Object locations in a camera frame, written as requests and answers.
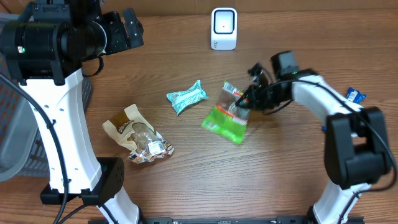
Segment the green snack packet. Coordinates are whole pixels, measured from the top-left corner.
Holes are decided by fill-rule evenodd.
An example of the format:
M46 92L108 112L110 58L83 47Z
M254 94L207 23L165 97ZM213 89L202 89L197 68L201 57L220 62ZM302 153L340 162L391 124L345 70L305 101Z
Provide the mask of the green snack packet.
M251 112L249 109L236 106L236 102L242 95L243 92L224 81L217 104L204 119L201 126L229 139L236 145L240 145L244 139Z

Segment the light teal snack packet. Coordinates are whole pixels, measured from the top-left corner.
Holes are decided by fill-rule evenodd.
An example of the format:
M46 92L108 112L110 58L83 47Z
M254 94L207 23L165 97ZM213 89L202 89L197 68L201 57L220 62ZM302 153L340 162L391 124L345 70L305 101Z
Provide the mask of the light teal snack packet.
M189 89L184 91L176 91L166 94L172 108L179 116L186 108L199 103L201 100L207 100L208 96L201 87L201 80L197 80Z

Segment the beige brown Pantree snack bag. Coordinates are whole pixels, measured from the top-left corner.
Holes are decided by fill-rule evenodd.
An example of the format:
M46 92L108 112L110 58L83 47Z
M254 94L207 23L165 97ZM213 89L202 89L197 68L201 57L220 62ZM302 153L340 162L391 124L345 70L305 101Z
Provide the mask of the beige brown Pantree snack bag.
M135 104L102 124L120 146L130 150L129 160L141 164L171 156L174 147L141 115Z

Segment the blue snack packet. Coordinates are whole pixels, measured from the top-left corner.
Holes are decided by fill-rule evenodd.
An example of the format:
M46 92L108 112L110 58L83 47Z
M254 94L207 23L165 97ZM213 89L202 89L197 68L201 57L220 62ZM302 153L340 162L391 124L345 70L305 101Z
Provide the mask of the blue snack packet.
M323 103L326 103L328 115L334 115L337 113L349 114L351 111L341 104L341 101L349 108L359 111L362 106L360 103L367 97L362 94L359 90L355 90L352 87L348 88L346 96L339 94L337 91L328 86L331 93L327 93L326 97L322 99Z

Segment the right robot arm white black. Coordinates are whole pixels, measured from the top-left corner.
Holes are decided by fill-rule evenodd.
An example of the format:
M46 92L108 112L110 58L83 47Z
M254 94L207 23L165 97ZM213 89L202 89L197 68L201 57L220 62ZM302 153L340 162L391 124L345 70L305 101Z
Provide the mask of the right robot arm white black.
M301 69L291 51L271 57L273 73L260 63L248 70L252 85L236 106L275 112L290 102L309 109L326 127L324 166L329 181L320 199L294 223L363 223L349 213L363 194L397 182L386 123L377 107L364 108L340 95L311 68Z

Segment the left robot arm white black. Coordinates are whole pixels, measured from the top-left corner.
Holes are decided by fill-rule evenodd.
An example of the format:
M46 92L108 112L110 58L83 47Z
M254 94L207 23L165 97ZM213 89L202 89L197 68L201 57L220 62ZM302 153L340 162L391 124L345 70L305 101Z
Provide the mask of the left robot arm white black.
M40 199L60 207L55 223L77 197L108 223L144 222L124 189L123 160L95 155L82 102L83 62L140 47L143 32L133 9L102 13L98 1L30 2L2 29L4 80L35 116L50 169Z

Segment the white barcode scanner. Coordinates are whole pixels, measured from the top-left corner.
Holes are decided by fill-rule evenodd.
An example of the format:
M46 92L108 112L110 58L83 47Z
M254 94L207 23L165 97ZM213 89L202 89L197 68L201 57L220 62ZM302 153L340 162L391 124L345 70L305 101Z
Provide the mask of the white barcode scanner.
M217 7L211 13L211 48L234 50L237 43L238 13L232 7Z

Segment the grey plastic mesh basket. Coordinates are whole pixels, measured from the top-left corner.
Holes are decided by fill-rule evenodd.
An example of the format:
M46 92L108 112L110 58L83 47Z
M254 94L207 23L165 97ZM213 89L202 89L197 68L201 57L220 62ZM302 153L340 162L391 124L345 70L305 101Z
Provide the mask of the grey plastic mesh basket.
M9 77L18 82L53 123L70 184L98 179L100 165L91 146L83 110L81 63L76 54L79 31L69 22L9 21L1 33L1 53ZM17 103L9 133L1 143L1 180L27 164L36 134L42 137L50 168L50 183L62 186L59 158L43 117L26 100Z

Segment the black rail at table edge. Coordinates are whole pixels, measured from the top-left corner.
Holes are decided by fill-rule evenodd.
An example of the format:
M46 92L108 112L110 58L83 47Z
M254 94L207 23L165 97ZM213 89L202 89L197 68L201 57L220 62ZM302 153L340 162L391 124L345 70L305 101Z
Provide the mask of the black rail at table edge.
M279 216L276 218L198 218L173 219L169 217L144 218L146 224L305 224L306 216Z

